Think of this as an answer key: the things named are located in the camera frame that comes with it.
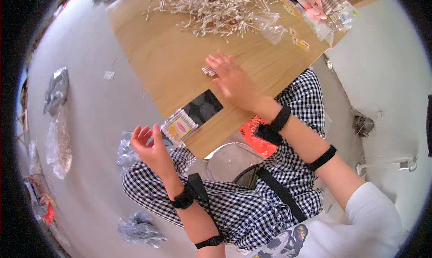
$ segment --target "red plastic bag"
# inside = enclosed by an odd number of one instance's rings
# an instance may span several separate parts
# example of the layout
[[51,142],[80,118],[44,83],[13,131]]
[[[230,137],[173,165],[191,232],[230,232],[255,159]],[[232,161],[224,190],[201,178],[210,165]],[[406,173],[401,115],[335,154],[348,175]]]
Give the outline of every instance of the red plastic bag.
[[267,121],[255,115],[240,128],[240,133],[256,152],[260,153],[264,158],[268,158],[276,151],[277,146],[254,135],[259,124],[267,124]]

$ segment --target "checkered pants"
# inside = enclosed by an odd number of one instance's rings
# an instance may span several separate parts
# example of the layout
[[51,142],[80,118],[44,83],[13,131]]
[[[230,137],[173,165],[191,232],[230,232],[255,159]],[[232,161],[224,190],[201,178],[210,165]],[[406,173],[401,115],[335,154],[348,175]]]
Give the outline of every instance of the checkered pants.
[[[321,87],[312,70],[304,71],[275,100],[289,105],[297,118],[325,137]],[[174,149],[170,156],[181,181],[186,182],[187,170],[195,161],[195,156],[186,147]],[[285,140],[260,167],[267,169],[289,190],[307,218],[322,210],[323,190],[312,188],[315,173],[305,168],[305,163]],[[231,182],[203,182],[212,203],[215,221],[225,235],[226,243],[254,250],[298,223],[289,207],[260,179],[255,190]],[[175,209],[169,204],[162,181],[143,162],[132,165],[123,177],[123,189],[139,205],[183,228]]]

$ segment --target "concrete floor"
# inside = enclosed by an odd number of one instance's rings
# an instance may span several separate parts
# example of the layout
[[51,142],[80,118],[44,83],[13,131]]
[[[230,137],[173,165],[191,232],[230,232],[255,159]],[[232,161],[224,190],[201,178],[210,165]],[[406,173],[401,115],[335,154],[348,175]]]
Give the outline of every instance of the concrete floor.
[[[163,118],[146,93],[143,93],[127,59],[122,54],[105,15],[105,5],[93,6],[89,0],[70,0],[53,21],[34,52],[29,71],[29,134],[38,141],[43,172],[57,202],[59,230],[66,235],[72,257],[193,257],[195,246],[184,230],[154,216],[154,225],[168,238],[160,249],[128,244],[119,236],[116,225],[136,211],[145,211],[131,201],[121,187],[116,166],[116,151],[124,130],[137,124],[162,123]],[[44,93],[52,73],[61,67],[69,70],[69,128],[73,164],[64,180],[57,179],[46,164],[45,139],[51,117],[42,115]],[[332,123],[327,139],[352,168],[361,159],[362,146],[351,129],[351,106],[334,73],[319,59],[313,65],[320,80],[325,110]],[[106,71],[114,80],[103,80]],[[241,141],[236,133],[230,141]],[[205,171],[205,163],[194,166]],[[325,208],[333,204],[327,197]],[[227,248],[236,257],[235,248]]]

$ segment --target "black wristband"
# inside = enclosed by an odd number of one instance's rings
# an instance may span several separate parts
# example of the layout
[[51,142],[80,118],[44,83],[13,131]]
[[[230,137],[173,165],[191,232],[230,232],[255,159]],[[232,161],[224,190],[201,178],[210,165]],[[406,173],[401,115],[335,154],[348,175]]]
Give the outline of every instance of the black wristband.
[[280,110],[279,114],[272,121],[272,123],[270,124],[270,128],[272,128],[275,132],[282,131],[290,115],[291,108],[287,105],[282,106],[282,110]]
[[201,249],[207,246],[217,246],[223,241],[223,235],[214,236],[210,239],[207,239],[206,241],[202,241],[198,244],[195,244],[197,249]]
[[170,204],[174,208],[186,209],[192,205],[194,199],[197,197],[197,194],[194,192],[189,183],[186,183],[184,186],[185,188],[183,192],[177,195],[174,198],[174,201],[170,201]]
[[328,162],[333,156],[336,154],[336,148],[333,145],[330,145],[330,148],[321,155],[316,161],[314,161],[311,164],[306,164],[306,167],[315,172],[316,169],[320,168],[322,165],[324,165],[326,162]]

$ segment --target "person's left hand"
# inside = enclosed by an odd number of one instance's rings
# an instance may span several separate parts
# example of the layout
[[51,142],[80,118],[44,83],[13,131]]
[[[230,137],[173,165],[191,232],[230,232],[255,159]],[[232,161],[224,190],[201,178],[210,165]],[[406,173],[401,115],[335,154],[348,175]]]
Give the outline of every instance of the person's left hand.
[[[141,126],[137,126],[130,139],[130,145],[137,152],[141,160],[147,164],[162,181],[172,176],[177,176],[172,160],[162,140],[159,125],[155,124],[153,126],[153,131],[149,131],[149,129],[149,126],[145,126],[143,129],[141,129]],[[152,135],[153,141],[146,145],[148,139]]]

